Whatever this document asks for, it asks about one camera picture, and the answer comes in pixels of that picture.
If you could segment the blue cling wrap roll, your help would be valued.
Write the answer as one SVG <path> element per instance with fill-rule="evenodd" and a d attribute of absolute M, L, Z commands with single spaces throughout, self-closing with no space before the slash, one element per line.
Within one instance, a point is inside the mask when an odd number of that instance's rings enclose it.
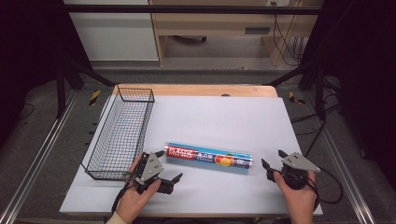
<path fill-rule="evenodd" d="M 253 157 L 250 154 L 211 147 L 168 143 L 164 150 L 166 156 L 174 160 L 195 162 L 228 170 L 248 170 L 253 163 Z"/>

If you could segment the dark curtain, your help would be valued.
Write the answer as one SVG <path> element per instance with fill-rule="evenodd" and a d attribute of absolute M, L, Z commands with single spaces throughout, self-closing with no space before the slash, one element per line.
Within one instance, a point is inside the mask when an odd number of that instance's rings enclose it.
<path fill-rule="evenodd" d="M 64 0 L 0 0 L 0 147 L 7 141 L 27 93 L 56 78 L 60 60 L 33 14 Z"/>
<path fill-rule="evenodd" d="M 362 147 L 396 190 L 396 0 L 324 0 L 303 61 L 341 82 Z"/>

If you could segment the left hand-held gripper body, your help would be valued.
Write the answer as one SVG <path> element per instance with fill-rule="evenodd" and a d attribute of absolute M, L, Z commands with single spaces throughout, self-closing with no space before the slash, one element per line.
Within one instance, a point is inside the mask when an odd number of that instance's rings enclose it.
<path fill-rule="evenodd" d="M 159 174 L 163 171 L 163 165 L 160 158 L 157 158 L 154 153 L 144 152 L 141 159 L 132 171 L 131 178 L 137 185 L 137 192 L 142 194 L 153 182 L 161 181 L 158 192 L 164 194 L 171 194 L 174 187 L 167 187 L 163 182 L 165 179 L 159 178 Z"/>

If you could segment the white cabinet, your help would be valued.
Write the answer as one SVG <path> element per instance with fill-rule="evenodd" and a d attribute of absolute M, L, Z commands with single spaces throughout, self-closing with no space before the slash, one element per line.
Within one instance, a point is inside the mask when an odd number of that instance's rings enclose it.
<path fill-rule="evenodd" d="M 70 13 L 79 38 L 94 62 L 158 61 L 149 13 Z"/>

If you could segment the black metal stand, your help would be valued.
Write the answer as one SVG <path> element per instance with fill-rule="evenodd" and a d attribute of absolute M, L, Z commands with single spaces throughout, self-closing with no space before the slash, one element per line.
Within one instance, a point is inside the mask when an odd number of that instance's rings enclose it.
<path fill-rule="evenodd" d="M 283 75 L 269 83 L 266 86 L 277 87 L 283 82 L 296 77 L 297 75 L 302 75 L 298 88 L 301 91 L 309 90 L 313 84 L 316 84 L 315 93 L 315 112 L 317 113 L 320 120 L 325 120 L 325 109 L 323 103 L 323 91 L 324 91 L 324 70 L 320 63 L 308 61 L 296 67 L 295 69 L 289 71 L 286 75 Z"/>
<path fill-rule="evenodd" d="M 58 112 L 56 116 L 57 119 L 62 116 L 66 109 L 64 81 L 67 80 L 73 90 L 81 89 L 84 86 L 84 83 L 80 77 L 80 74 L 85 74 L 108 87 L 116 85 L 116 82 L 100 76 L 99 74 L 95 73 L 91 68 L 84 66 L 81 63 L 73 60 L 61 61 L 56 68 L 56 86 L 58 101 Z"/>

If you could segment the person's left hand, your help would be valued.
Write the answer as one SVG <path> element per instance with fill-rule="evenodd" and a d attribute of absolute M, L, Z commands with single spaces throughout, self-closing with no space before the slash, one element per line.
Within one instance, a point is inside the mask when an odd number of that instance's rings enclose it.
<path fill-rule="evenodd" d="M 139 216 L 150 198 L 158 191 L 161 185 L 160 180 L 153 182 L 142 194 L 136 190 L 136 185 L 130 182 L 120 198 L 117 213 L 125 222 L 132 224 Z"/>

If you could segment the person's right hand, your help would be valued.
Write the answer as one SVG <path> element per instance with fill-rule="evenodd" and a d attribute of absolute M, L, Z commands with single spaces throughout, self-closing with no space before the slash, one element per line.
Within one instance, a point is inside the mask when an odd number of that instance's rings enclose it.
<path fill-rule="evenodd" d="M 274 172 L 274 179 L 284 196 L 291 224 L 314 224 L 313 212 L 317 194 L 309 187 L 291 189 L 280 172 Z"/>

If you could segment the aluminium rail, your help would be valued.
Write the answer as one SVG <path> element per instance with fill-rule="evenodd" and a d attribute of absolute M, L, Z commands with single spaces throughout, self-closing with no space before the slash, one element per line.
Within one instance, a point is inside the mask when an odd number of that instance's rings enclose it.
<path fill-rule="evenodd" d="M 19 184 L 12 199 L 8 203 L 6 209 L 0 215 L 0 224 L 13 224 L 18 213 L 21 211 L 27 196 L 29 195 L 33 184 L 35 183 L 48 155 L 50 154 L 54 143 L 56 142 L 64 123 L 66 122 L 70 111 L 72 110 L 75 101 L 79 95 L 79 91 L 71 90 L 66 101 L 65 109 L 61 115 L 54 121 L 45 141 L 35 155 L 28 171 L 23 180 Z"/>
<path fill-rule="evenodd" d="M 374 216 L 363 199 L 361 191 L 354 180 L 352 174 L 347 168 L 347 164 L 341 157 L 336 144 L 334 143 L 330 132 L 326 127 L 322 128 L 323 142 L 331 158 L 334 169 L 336 170 L 340 182 L 343 186 L 344 193 L 347 195 L 348 200 L 355 212 L 360 224 L 376 224 Z"/>

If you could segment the yellow black tape marker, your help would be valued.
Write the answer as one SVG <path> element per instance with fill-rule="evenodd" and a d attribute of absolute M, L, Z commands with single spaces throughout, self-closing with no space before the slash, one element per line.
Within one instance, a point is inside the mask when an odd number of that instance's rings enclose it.
<path fill-rule="evenodd" d="M 97 99 L 98 99 L 98 97 L 99 97 L 99 95 L 100 95 L 100 90 L 95 90 L 94 92 L 93 92 L 93 94 L 92 94 L 92 98 L 91 98 L 91 100 L 89 101 L 89 105 L 95 105 L 95 103 L 96 103 L 96 101 L 97 101 Z"/>
<path fill-rule="evenodd" d="M 296 103 L 296 104 L 299 104 L 299 105 L 305 105 L 305 100 L 296 99 L 295 96 L 294 96 L 293 91 L 289 91 L 289 99 L 290 99 L 290 102 L 292 102 L 292 103 Z"/>

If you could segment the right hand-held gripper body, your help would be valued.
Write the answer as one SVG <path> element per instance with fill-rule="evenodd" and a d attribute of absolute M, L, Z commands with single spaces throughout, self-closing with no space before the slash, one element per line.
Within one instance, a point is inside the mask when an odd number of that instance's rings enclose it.
<path fill-rule="evenodd" d="M 282 159 L 283 167 L 280 170 L 286 184 L 291 189 L 303 189 L 308 183 L 308 172 L 320 172 L 320 168 L 300 152 L 289 154 Z"/>

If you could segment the black wire basket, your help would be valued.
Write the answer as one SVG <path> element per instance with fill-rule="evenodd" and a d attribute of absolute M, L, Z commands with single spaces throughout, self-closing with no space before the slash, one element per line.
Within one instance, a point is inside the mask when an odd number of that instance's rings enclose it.
<path fill-rule="evenodd" d="M 124 180 L 144 148 L 153 90 L 117 85 L 105 105 L 86 157 L 81 163 L 94 180 Z"/>

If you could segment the black horizontal bar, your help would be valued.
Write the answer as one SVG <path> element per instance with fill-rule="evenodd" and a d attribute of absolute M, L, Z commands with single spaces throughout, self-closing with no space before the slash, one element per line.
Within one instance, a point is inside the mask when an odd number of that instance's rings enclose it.
<path fill-rule="evenodd" d="M 319 15 L 320 7 L 233 7 L 233 6 L 138 6 L 138 5 L 64 5 L 67 12 L 82 13 L 194 13 Z"/>

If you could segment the wooden desk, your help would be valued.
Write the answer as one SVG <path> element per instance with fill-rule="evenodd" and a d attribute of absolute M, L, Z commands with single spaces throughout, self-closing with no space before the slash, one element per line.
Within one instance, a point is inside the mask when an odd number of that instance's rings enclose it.
<path fill-rule="evenodd" d="M 322 7 L 324 0 L 148 0 L 148 3 L 152 6 Z M 165 53 L 165 39 L 171 35 L 253 35 L 262 38 L 274 66 L 286 55 L 290 39 L 308 38 L 317 20 L 315 15 L 194 13 L 153 13 L 151 18 L 161 57 Z"/>

